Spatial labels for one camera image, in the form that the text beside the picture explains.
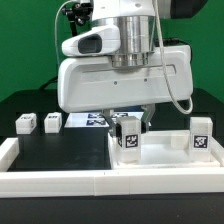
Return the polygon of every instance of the screw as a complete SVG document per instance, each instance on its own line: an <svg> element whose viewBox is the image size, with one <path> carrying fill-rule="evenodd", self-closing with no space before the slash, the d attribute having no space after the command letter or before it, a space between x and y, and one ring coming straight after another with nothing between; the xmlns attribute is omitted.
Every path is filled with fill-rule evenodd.
<svg viewBox="0 0 224 224"><path fill-rule="evenodd" d="M76 4L76 5L75 5L75 8L78 9L78 8L80 8L80 6L81 6L81 4Z"/></svg>

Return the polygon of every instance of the black surface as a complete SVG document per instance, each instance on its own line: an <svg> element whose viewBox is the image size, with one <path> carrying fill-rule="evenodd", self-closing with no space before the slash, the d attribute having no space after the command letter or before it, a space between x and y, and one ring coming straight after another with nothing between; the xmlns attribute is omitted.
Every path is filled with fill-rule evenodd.
<svg viewBox="0 0 224 224"><path fill-rule="evenodd" d="M193 101L190 116L211 117L213 136L224 145L224 104L200 89L194 90ZM14 122L20 114L36 112L39 118L34 133L20 137L23 150L11 171L110 169L107 129L62 129L57 135L46 135L43 120L47 113L56 111L61 110L54 90L16 92L0 103L1 142L16 136ZM63 113L63 123L67 116ZM151 129L188 129L190 116L180 114L171 103L160 104ZM224 193L0 199L0 214L1 224L220 224L224 218Z"/></svg>

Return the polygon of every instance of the small white block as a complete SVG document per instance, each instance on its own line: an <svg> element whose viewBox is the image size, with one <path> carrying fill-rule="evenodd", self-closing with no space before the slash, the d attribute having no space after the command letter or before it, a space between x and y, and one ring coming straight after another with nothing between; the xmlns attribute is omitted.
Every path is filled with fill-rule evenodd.
<svg viewBox="0 0 224 224"><path fill-rule="evenodd" d="M117 155L121 163L133 163L141 159L141 122L134 116L120 117L120 138L117 138Z"/></svg>
<svg viewBox="0 0 224 224"><path fill-rule="evenodd" d="M171 134L171 148L186 150L189 148L190 133L186 132L173 132Z"/></svg>
<svg viewBox="0 0 224 224"><path fill-rule="evenodd" d="M18 154L18 139L7 138L0 146L0 172L6 172Z"/></svg>
<svg viewBox="0 0 224 224"><path fill-rule="evenodd" d="M49 113L44 120L45 133L59 133L61 125L61 113Z"/></svg>
<svg viewBox="0 0 224 224"><path fill-rule="evenodd" d="M17 134L31 134L37 126L37 116L34 113L22 114L16 120L16 133Z"/></svg>

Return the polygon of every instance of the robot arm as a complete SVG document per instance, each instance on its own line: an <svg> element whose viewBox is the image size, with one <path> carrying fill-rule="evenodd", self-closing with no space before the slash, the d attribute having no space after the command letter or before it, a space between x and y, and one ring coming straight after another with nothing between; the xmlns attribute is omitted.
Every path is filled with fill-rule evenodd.
<svg viewBox="0 0 224 224"><path fill-rule="evenodd" d="M158 0L160 16L180 17L188 4L191 13L181 15L191 17L206 2ZM59 69L61 108L78 112L172 101L161 52L153 46L153 0L94 0L91 5L92 30L62 45L63 52L73 58ZM164 55L175 99L189 99L193 91L189 46L167 47Z"/></svg>

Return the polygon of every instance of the black cable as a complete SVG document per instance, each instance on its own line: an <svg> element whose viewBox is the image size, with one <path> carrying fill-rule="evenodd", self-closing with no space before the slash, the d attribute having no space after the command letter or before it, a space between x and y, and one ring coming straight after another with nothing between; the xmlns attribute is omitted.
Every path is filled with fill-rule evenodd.
<svg viewBox="0 0 224 224"><path fill-rule="evenodd" d="M42 86L40 86L39 90L45 90L50 84L52 83L57 83L58 81L58 76L55 76L48 80L46 83L44 83Z"/></svg>
<svg viewBox="0 0 224 224"><path fill-rule="evenodd" d="M155 44L156 47L159 47L159 41L158 40L155 40L154 44ZM192 47L190 46L189 43L187 43L186 41L181 40L179 38L176 38L176 37L164 38L163 39L163 45L164 46L176 46L178 44L184 44L184 45L188 45L190 47L190 49L191 49L191 60L190 60L190 62L192 62L192 60L193 60L193 49L192 49Z"/></svg>

